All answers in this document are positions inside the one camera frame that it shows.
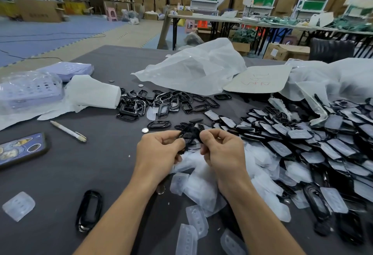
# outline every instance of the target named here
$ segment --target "gray table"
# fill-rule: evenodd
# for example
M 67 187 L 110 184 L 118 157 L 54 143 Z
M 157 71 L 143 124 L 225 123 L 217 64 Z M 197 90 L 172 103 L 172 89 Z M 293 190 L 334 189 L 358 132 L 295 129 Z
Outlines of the gray table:
M 92 63 L 95 66 L 93 78 L 102 82 L 113 79 L 115 85 L 138 91 L 140 82 L 130 73 L 159 63 L 165 55 L 173 53 L 106 45 L 74 61 Z M 247 66 L 281 64 L 249 58 L 245 61 Z M 165 90 L 150 82 L 142 83 L 147 91 Z M 238 122 L 251 106 L 237 95 L 232 96 L 232 100 L 221 101 L 216 112 Z M 141 129 L 149 122 L 146 117 L 132 123 L 121 121 L 115 118 L 115 113 L 115 110 L 88 107 L 80 113 L 68 113 L 55 119 L 84 134 L 88 138 L 86 144 L 78 143 L 49 121 L 25 121 L 0 131 L 0 144 L 35 132 L 45 132 L 51 141 L 51 148 L 44 156 L 0 171 L 1 205 L 21 191 L 36 202 L 34 210 L 18 223 L 0 211 L 1 255 L 71 254 L 82 241 L 74 223 L 84 192 L 97 189 L 102 193 L 103 213 L 113 204 L 130 180 L 136 144 L 142 136 Z M 166 119 L 176 125 L 197 117 L 210 123 L 201 113 L 186 115 L 183 111 L 170 113 Z M 148 206 L 134 254 L 175 254 L 180 224 L 188 223 L 185 207 L 194 203 L 185 195 L 170 193 L 169 183 L 167 180 L 166 192 L 155 196 Z M 292 220 L 285 225 L 308 255 L 373 254 L 368 242 L 356 248 L 344 244 L 335 234 L 327 238 L 316 235 L 311 211 L 298 210 L 293 204 L 289 206 Z M 198 241 L 198 254 L 225 254 L 220 246 L 225 228 L 221 216 L 213 215 L 208 223 L 208 235 Z

